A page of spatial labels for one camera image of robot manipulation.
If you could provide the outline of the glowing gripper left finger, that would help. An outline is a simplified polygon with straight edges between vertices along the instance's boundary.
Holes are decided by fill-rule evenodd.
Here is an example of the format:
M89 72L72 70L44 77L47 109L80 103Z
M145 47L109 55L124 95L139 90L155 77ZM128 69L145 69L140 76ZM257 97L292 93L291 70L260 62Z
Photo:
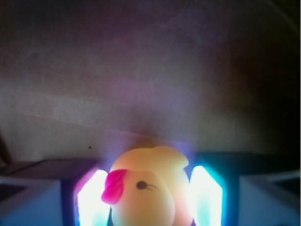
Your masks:
M25 161L0 169L3 226L108 226L107 172L94 159Z

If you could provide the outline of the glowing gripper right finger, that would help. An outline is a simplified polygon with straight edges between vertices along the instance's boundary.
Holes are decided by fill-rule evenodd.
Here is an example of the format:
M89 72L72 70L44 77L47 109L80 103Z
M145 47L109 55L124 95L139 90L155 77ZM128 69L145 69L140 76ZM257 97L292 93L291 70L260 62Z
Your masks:
M193 225L300 225L300 165L285 154L197 155L190 175Z

